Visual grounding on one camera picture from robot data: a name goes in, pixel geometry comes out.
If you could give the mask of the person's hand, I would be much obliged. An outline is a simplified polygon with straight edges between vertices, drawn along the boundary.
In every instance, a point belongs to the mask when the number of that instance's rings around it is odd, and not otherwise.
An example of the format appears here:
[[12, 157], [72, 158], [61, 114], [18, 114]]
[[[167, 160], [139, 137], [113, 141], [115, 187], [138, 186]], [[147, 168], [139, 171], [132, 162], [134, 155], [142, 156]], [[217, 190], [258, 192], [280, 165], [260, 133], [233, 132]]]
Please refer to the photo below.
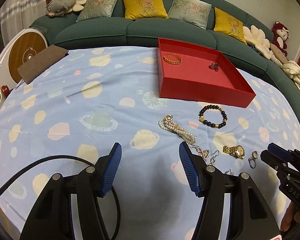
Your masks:
[[281, 221], [280, 231], [281, 232], [288, 231], [292, 221], [296, 222], [297, 224], [300, 224], [300, 210], [293, 202], [290, 202]]

